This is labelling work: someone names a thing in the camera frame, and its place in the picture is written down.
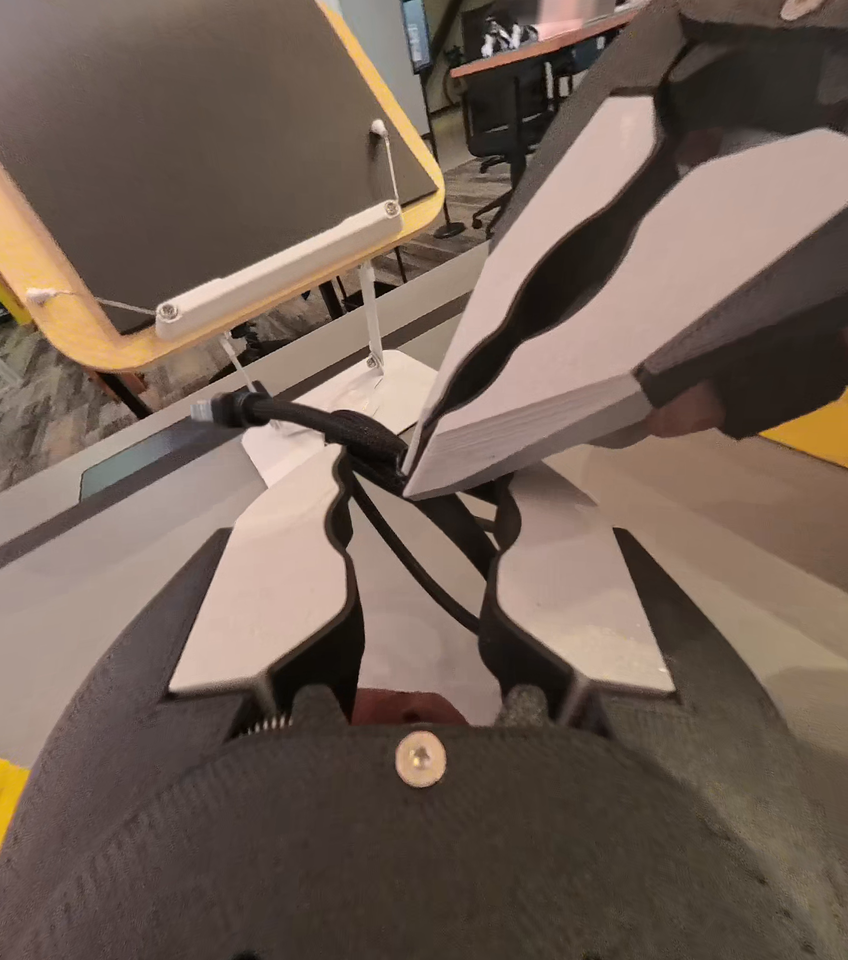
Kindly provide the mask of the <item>white port bar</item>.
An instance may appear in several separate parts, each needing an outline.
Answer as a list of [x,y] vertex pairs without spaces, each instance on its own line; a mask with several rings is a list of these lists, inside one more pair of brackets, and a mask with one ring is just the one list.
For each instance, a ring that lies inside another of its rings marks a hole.
[[300,243],[160,303],[155,311],[157,337],[176,341],[231,314],[244,313],[339,261],[382,245],[403,226],[403,211],[395,199],[359,211]]

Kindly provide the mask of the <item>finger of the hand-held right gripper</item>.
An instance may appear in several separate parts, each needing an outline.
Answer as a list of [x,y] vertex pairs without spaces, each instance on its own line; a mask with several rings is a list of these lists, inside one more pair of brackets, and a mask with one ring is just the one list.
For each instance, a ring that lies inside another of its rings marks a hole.
[[497,234],[415,428],[404,472],[425,445],[425,426],[464,361],[501,333],[518,294],[559,244],[606,209],[646,167],[658,147],[653,97],[604,100],[546,175],[513,225]]
[[633,443],[646,389],[662,400],[695,361],[818,322],[848,324],[848,136],[827,128],[687,174],[586,304],[438,418],[405,496],[462,491],[585,443]]

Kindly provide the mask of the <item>brown wooden desk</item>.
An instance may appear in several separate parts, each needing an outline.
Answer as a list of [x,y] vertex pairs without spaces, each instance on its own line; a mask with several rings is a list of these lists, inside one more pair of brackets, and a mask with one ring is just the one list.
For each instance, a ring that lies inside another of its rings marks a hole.
[[489,70],[505,66],[513,66],[525,61],[546,58],[561,50],[589,41],[610,31],[621,30],[629,24],[635,16],[648,6],[649,2],[634,2],[621,6],[612,14],[597,17],[582,23],[573,30],[565,30],[535,43],[524,44],[508,52],[493,54],[457,66],[451,69],[450,76],[456,80],[463,80]]

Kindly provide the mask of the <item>white metal stand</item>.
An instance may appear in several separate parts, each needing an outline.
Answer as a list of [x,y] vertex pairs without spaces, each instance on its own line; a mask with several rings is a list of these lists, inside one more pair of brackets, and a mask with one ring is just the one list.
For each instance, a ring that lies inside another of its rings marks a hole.
[[[364,414],[391,432],[402,434],[416,424],[436,373],[399,350],[383,348],[372,263],[363,262],[358,273],[370,353],[304,392],[298,402],[324,413],[344,410]],[[240,442],[268,487],[308,461],[325,444],[315,430],[294,424],[251,427]]]

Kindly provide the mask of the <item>person's right hand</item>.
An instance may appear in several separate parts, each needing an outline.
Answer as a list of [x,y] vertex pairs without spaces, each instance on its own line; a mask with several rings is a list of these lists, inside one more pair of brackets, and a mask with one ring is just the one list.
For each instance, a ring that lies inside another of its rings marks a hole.
[[652,409],[639,423],[592,439],[589,444],[599,449],[622,450],[647,438],[671,439],[719,429],[725,419],[726,409],[715,386],[702,381],[665,406]]

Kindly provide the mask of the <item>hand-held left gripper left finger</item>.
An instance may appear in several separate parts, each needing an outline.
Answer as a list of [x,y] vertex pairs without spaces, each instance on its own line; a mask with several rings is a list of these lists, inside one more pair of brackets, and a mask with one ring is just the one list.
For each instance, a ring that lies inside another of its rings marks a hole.
[[238,518],[169,683],[173,695],[249,693],[262,714],[289,714],[325,686],[352,714],[364,620],[348,545],[353,474],[325,446]]

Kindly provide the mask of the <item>monitor on white stand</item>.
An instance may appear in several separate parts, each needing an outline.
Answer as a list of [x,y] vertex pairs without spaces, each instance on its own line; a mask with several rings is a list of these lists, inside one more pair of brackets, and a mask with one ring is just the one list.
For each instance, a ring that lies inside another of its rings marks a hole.
[[[0,273],[46,339],[146,368],[388,252],[443,176],[320,2],[0,2]],[[179,340],[159,304],[396,200],[401,232]]]

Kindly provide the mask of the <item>black office chair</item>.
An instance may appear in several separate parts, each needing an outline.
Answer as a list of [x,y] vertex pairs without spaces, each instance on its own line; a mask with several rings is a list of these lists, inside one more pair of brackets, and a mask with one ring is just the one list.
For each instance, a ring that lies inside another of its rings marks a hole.
[[533,59],[470,75],[464,80],[462,116],[467,148],[482,162],[507,165],[510,189],[479,209],[473,228],[493,236],[514,190],[558,112],[550,91],[550,67]]

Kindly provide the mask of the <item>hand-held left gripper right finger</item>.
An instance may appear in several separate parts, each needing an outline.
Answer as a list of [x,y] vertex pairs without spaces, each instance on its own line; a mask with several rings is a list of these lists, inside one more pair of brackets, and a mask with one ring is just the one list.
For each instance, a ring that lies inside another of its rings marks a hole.
[[545,464],[500,488],[499,552],[478,651],[506,698],[543,692],[551,718],[577,718],[597,691],[666,700],[676,685],[609,519]]

